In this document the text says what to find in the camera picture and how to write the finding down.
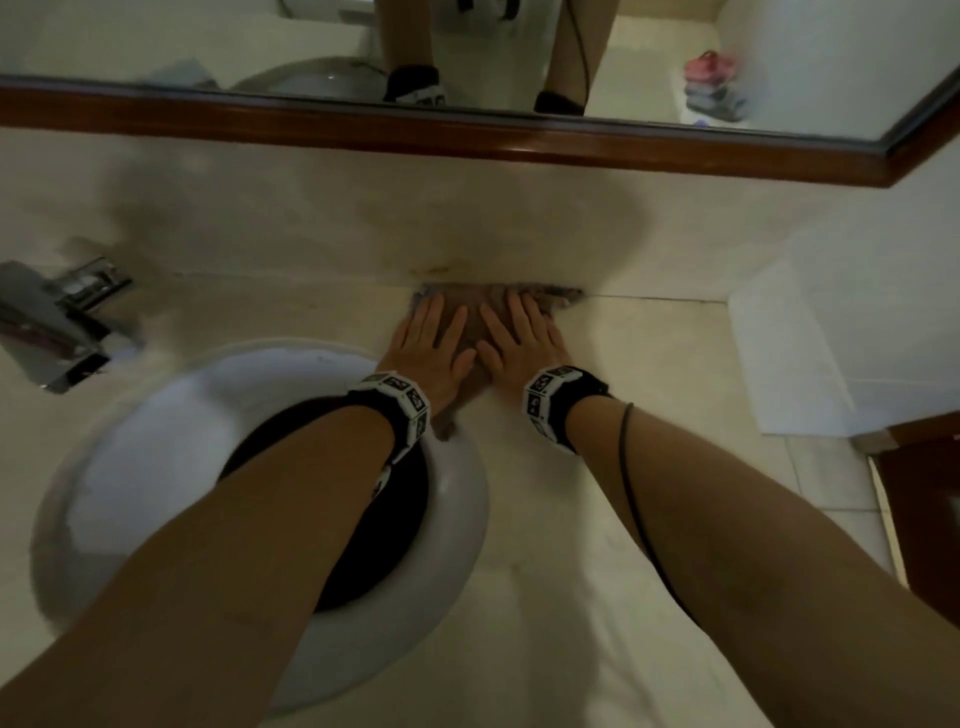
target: finger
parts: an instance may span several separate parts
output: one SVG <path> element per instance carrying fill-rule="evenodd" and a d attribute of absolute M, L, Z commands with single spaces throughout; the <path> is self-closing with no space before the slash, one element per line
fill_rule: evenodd
<path fill-rule="evenodd" d="M 546 320 L 546 331 L 550 335 L 550 343 L 553 344 L 561 352 L 566 353 L 566 343 L 564 342 L 564 335 L 560 333 L 560 329 L 557 327 L 556 322 L 553 319 Z"/>
<path fill-rule="evenodd" d="M 493 342 L 500 347 L 502 352 L 516 346 L 514 337 L 507 330 L 507 327 L 503 325 L 503 322 L 500 321 L 493 309 L 486 303 L 480 304 L 480 316 L 487 325 L 487 330 L 490 332 L 490 336 L 493 337 Z"/>
<path fill-rule="evenodd" d="M 527 318 L 530 319 L 530 328 L 537 337 L 537 341 L 546 344 L 550 341 L 550 334 L 546 331 L 546 322 L 543 320 L 543 314 L 540 307 L 534 301 L 534 297 L 529 293 L 523 295 L 523 307 L 526 309 Z"/>
<path fill-rule="evenodd" d="M 520 296 L 511 291 L 507 294 L 507 305 L 510 312 L 514 315 L 514 330 L 516 338 L 521 344 L 532 344 L 537 339 L 534 336 L 534 330 L 530 328 L 530 319 L 527 318 L 527 312 L 523 310 L 523 302 Z"/>
<path fill-rule="evenodd" d="M 396 325 L 396 330 L 394 331 L 394 337 L 390 340 L 390 349 L 389 351 L 395 352 L 400 347 L 403 346 L 403 341 L 407 337 L 407 328 L 410 327 L 410 317 L 404 316 L 403 320 Z"/>
<path fill-rule="evenodd" d="M 410 320 L 410 327 L 407 328 L 407 338 L 404 347 L 409 349 L 420 340 L 420 331 L 423 329 L 423 319 L 426 318 L 426 312 L 430 308 L 430 299 L 420 299 L 417 310 L 414 311 L 414 317 Z"/>
<path fill-rule="evenodd" d="M 480 354 L 480 361 L 483 362 L 483 365 L 487 367 L 487 370 L 493 376 L 503 374 L 503 359 L 500 358 L 500 352 L 491 344 L 488 344 L 486 341 L 478 341 L 477 353 Z"/>
<path fill-rule="evenodd" d="M 476 349 L 467 349 L 465 352 L 460 352 L 460 355 L 453 360 L 450 373 L 453 375 L 453 380 L 457 382 L 457 384 L 467 378 L 470 370 L 473 369 L 473 360 L 476 359 L 476 356 Z"/>
<path fill-rule="evenodd" d="M 446 328 L 444 338 L 440 340 L 440 346 L 438 347 L 445 356 L 453 356 L 453 353 L 457 351 L 457 344 L 460 343 L 460 337 L 463 336 L 464 327 L 467 325 L 467 316 L 467 307 L 464 305 L 460 306 L 457 312 L 453 314 L 453 321 Z"/>
<path fill-rule="evenodd" d="M 437 340 L 437 329 L 440 328 L 440 317 L 444 313 L 444 294 L 438 293 L 430 301 L 430 307 L 426 310 L 426 318 L 423 319 L 423 330 L 420 332 L 420 345 L 424 349 L 433 348 L 433 342 Z"/>

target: wooden mirror frame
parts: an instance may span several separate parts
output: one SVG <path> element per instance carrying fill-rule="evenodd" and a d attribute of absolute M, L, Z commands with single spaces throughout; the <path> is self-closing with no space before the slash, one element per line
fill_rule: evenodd
<path fill-rule="evenodd" d="M 960 132 L 960 69 L 876 142 L 18 76 L 0 126 L 889 187 Z"/>

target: mirror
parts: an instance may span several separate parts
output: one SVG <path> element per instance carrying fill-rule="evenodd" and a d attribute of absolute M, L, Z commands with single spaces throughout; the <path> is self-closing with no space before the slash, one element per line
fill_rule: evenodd
<path fill-rule="evenodd" d="M 8 0 L 0 73 L 878 141 L 958 31 L 958 0 Z"/>

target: faucet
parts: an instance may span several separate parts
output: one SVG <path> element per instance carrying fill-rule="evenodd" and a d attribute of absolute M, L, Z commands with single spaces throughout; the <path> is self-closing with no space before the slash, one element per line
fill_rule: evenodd
<path fill-rule="evenodd" d="M 27 378 L 64 394 L 133 346 L 92 312 L 132 284 L 98 257 L 56 279 L 17 260 L 0 263 L 0 345 Z"/>

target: hand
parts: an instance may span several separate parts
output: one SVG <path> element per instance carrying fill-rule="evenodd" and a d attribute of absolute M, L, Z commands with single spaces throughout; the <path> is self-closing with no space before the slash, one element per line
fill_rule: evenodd
<path fill-rule="evenodd" d="M 562 364 L 572 365 L 566 352 L 564 338 L 553 320 L 540 313 L 537 302 L 529 294 L 520 299 L 511 291 L 507 305 L 514 319 L 514 329 L 519 342 L 496 317 L 488 305 L 480 306 L 483 317 L 498 352 L 486 341 L 477 343 L 477 352 L 484 366 L 490 370 L 493 386 L 507 401 L 519 407 L 523 403 L 523 388 L 541 369 Z"/>
<path fill-rule="evenodd" d="M 435 416 L 453 402 L 476 357 L 476 350 L 467 349 L 453 358 L 467 323 L 466 306 L 457 309 L 440 345 L 434 347 L 443 313 L 442 294 L 423 299 L 413 317 L 408 316 L 396 327 L 390 348 L 376 366 L 378 372 L 393 371 L 413 379 L 430 401 Z"/>

